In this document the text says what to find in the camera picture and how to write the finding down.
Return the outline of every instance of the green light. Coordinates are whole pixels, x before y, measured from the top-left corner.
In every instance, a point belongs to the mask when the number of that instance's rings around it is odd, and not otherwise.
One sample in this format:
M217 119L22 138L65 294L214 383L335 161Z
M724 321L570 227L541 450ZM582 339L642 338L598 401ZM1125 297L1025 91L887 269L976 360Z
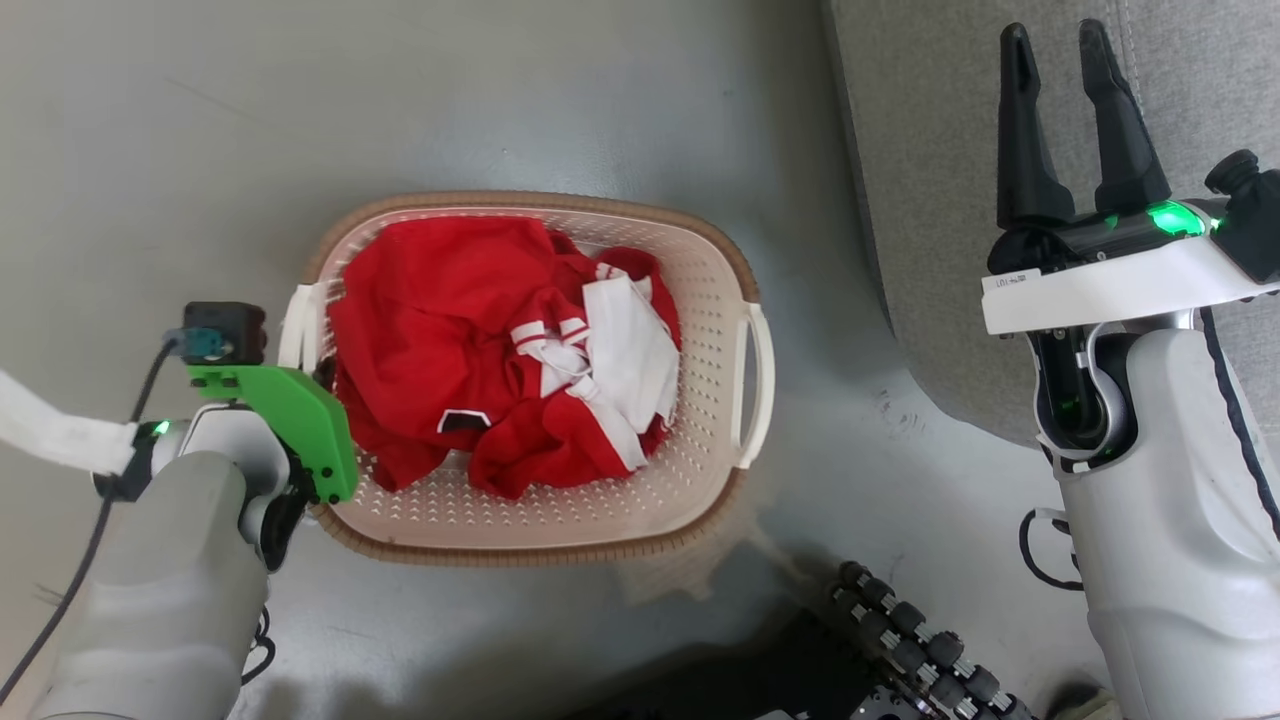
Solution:
M1147 208L1147 215L1156 227L1169 234L1204 234L1204 223L1199 215L1172 201L1164 201Z

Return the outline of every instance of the red and white garment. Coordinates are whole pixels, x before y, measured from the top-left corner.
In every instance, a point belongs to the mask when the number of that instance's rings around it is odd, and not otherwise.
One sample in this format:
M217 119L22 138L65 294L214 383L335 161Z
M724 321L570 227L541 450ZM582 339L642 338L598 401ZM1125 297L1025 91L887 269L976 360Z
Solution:
M512 498L626 477L666 433L678 318L645 252L593 260L534 219L436 218L388 227L343 279L335 393L387 489L449 450L472 452L472 484Z

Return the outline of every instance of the concrete floor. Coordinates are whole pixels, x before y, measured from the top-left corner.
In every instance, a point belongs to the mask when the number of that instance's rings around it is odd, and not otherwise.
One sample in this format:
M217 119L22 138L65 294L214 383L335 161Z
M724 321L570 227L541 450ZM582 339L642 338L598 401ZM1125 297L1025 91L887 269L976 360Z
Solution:
M188 300L279 318L324 229L398 192L677 208L721 225L760 281L777 413L717 537L614 566L454 570L381 565L305 527L273 580L279 657L233 717L553 716L691 643L749 637L841 557L1024 697L1102 674L1083 597L1019 561L1021 514L1059 505L1043 460L942 416L902 369L817 3L10 0L4 15L0 366L64 409L123 416ZM195 405L168 368L151 413ZM0 464L8 671L96 498L9 448ZM1065 542L1041 541L1070 573ZM20 716L49 662L0 715Z

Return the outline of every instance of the red fabric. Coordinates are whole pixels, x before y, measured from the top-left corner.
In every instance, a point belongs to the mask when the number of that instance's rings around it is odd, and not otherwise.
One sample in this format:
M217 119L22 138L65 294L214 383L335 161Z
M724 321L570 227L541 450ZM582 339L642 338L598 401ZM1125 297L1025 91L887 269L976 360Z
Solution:
M612 249L602 261L652 275L654 309L680 347L678 318L657 260ZM540 397L541 365L511 331L540 322L558 334L585 322L582 284L596 260L561 233L520 218L435 218L385 228L347 266L347 295L329 306L334 392L352 438L378 456L374 480L398 491L449 450L474 451L471 482L516 498L531 484L570 487L625 477L590 410L563 391ZM447 410L484 413L488 430L440 432ZM641 436L662 441L660 421Z

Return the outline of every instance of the laundry basket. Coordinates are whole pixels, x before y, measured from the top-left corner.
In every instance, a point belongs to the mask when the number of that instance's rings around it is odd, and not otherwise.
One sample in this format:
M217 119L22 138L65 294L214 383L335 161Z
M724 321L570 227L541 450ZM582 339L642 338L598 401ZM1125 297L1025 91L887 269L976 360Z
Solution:
M538 218L588 255L626 246L658 258L684 338L671 433L628 479L568 489L534 486L518 501L472 488L466 456L457 452L426 478L389 493L370 480L376 459L357 447L358 489L351 502L317 506L320 524L357 552L430 565L613 560L680 547L707 533L760 451L774 378L751 269L722 232L698 218L531 192L406 195L366 205L329 231L307 268L285 314L280 364L312 372L334 352L325 307L344 293L343 269L383 228L460 215ZM755 392L744 423L749 343Z

